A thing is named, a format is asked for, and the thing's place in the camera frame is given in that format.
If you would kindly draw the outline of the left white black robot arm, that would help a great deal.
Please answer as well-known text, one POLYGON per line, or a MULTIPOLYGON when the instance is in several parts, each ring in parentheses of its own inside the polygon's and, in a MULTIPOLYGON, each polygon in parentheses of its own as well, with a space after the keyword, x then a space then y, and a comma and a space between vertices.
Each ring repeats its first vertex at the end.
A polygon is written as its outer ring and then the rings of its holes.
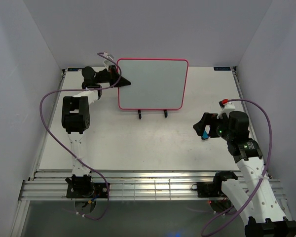
POLYGON ((74 154, 72 176, 66 181, 75 193, 87 198, 95 193, 91 169, 86 167, 88 154, 84 134, 91 123, 89 106, 101 98, 101 84, 108 83, 109 86, 119 88, 129 86, 131 82, 118 73, 115 65, 98 72, 87 66, 81 70, 81 74, 82 92, 63 98, 61 124, 67 132, 71 152, 74 154))

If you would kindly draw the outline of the pink framed whiteboard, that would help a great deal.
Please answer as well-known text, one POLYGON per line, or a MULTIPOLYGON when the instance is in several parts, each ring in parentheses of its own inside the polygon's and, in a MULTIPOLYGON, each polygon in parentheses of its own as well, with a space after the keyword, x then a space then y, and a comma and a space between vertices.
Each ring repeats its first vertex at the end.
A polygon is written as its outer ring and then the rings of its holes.
POLYGON ((118 89, 120 109, 181 109, 189 67, 187 60, 120 58, 117 64, 122 76, 131 82, 118 89))

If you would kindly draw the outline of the blue bone-shaped eraser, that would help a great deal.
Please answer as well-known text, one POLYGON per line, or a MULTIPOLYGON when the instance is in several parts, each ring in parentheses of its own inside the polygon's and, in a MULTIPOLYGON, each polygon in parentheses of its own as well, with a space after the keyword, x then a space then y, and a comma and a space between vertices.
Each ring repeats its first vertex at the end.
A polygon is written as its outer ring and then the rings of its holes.
POLYGON ((201 139, 202 139, 202 140, 207 140, 207 139, 209 139, 209 135, 208 135, 208 133, 207 133, 206 131, 203 132, 203 135, 201 136, 201 139))

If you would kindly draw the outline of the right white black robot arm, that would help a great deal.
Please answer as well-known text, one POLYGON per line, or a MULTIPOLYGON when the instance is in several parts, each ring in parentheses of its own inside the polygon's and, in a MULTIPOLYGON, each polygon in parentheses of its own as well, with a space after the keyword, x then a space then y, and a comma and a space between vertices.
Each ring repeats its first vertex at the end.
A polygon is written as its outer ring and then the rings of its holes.
POLYGON ((244 222, 247 237, 294 237, 296 221, 289 220, 278 204, 258 143, 249 137, 249 118, 245 112, 222 115, 204 113, 193 128, 198 136, 209 127, 210 138, 221 137, 241 171, 248 192, 240 186, 233 172, 219 172, 213 180, 214 193, 227 196, 244 222))

